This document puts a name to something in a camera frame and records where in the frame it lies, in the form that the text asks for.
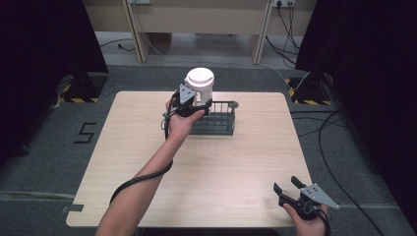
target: human arm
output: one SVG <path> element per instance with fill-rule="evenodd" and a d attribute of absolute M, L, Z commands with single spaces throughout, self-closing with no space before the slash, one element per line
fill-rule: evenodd
<path fill-rule="evenodd" d="M 316 217 L 313 220 L 304 220 L 300 218 L 297 214 L 297 211 L 289 204 L 284 204 L 283 207 L 291 216 L 295 224 L 295 232 L 297 236 L 324 236 L 326 232 L 326 227 L 323 221 Z M 322 205 L 322 211 L 320 214 L 322 217 L 326 218 L 325 214 L 328 213 L 328 206 Z"/>
<path fill-rule="evenodd" d="M 165 168 L 190 134 L 193 123 L 203 114 L 204 111 L 198 111 L 187 118 L 172 115 L 167 140 L 134 177 L 155 173 Z M 95 235 L 131 236 L 147 211 L 161 180 L 162 176 L 158 176 L 121 191 L 101 219 Z"/>

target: forearm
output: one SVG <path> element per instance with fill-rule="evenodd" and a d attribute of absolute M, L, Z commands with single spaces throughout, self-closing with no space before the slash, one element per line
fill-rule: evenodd
<path fill-rule="evenodd" d="M 181 147 L 185 137 L 169 137 L 135 177 L 165 168 Z M 132 235 L 147 211 L 162 176 L 134 184 L 114 199 L 101 219 L 96 235 Z"/>

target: human hand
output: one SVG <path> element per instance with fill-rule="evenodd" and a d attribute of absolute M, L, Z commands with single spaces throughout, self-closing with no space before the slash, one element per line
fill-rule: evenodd
<path fill-rule="evenodd" d="M 297 236 L 324 236 L 326 232 L 326 227 L 323 221 L 316 217 L 313 220 L 304 220 L 298 214 L 297 211 L 289 204 L 283 205 L 284 209 L 291 216 L 295 224 L 295 232 Z M 320 214 L 322 217 L 326 218 L 325 214 L 328 213 L 328 206 L 322 205 L 322 212 Z"/>
<path fill-rule="evenodd" d="M 168 109 L 169 104 L 169 101 L 165 103 L 166 109 Z M 169 137 L 187 138 L 191 132 L 193 123 L 203 117 L 204 114 L 204 110 L 199 110 L 189 117 L 182 117 L 176 113 L 173 114 L 169 120 Z"/>

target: gray carpet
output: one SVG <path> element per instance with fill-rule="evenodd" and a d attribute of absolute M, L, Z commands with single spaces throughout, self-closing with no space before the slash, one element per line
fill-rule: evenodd
<path fill-rule="evenodd" d="M 98 103 L 61 103 L 52 110 L 31 140 L 30 153 L 10 159 L 0 170 L 0 235 L 93 235 L 93 228 L 67 226 L 65 207 L 72 203 L 77 193 L 115 94 L 120 90 L 174 90 L 191 69 L 109 66 L 110 75 Z M 213 89 L 217 91 L 282 92 L 292 112 L 337 109 L 336 105 L 293 104 L 285 82 L 273 70 L 210 69 L 215 74 Z M 284 78 L 303 75 L 292 70 L 279 72 Z M 331 179 L 322 159 L 317 130 L 329 113 L 293 113 L 292 116 L 313 181 L 341 206 L 341 209 L 331 211 L 333 235 L 379 235 L 364 214 Z M 415 235 L 381 176 L 367 166 L 343 118 L 343 114 L 337 113 L 331 118 L 334 123 L 325 126 L 322 131 L 323 151 L 333 175 L 385 235 Z M 94 133 L 91 142 L 74 144 L 75 141 L 88 139 L 79 135 L 86 122 L 95 123 L 85 129 L 85 132 Z M 188 231 L 188 234 L 244 234 L 239 230 L 220 231 Z M 248 229 L 246 232 L 251 235 L 270 234 L 267 230 Z M 280 235 L 294 233 L 292 229 L 274 229 L 273 232 Z M 157 230 L 146 231 L 146 235 L 161 233 Z"/>

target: black strap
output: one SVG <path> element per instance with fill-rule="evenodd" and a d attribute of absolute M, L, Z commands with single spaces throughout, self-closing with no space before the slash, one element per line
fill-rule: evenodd
<path fill-rule="evenodd" d="M 148 174 L 148 175 L 139 176 L 139 177 L 133 178 L 133 179 L 131 179 L 129 181 L 126 181 L 124 184 L 122 184 L 121 186 L 119 186 L 119 188 L 116 189 L 116 191 L 114 192 L 113 196 L 111 196 L 110 203 L 113 202 L 114 198 L 116 198 L 116 196 L 122 190 L 126 189 L 127 187 L 129 187 L 131 185 L 134 185 L 134 184 L 137 184 L 139 182 L 142 182 L 142 181 L 145 181 L 145 180 L 149 180 L 149 179 L 153 179 L 155 177 L 158 177 L 160 175 L 163 175 L 166 172 L 168 172 L 168 170 L 170 170 L 171 167 L 172 167 L 172 161 L 165 168 L 163 168 L 162 170 L 159 170 L 159 171 L 157 171 L 155 173 L 151 173 L 151 174 Z"/>
<path fill-rule="evenodd" d="M 326 213 L 322 210 L 320 210 L 319 212 L 317 212 L 317 216 L 323 221 L 323 223 L 325 224 L 325 236 L 330 236 L 331 235 L 331 229 L 330 229 L 330 223 L 328 223 L 328 216 L 326 215 Z"/>

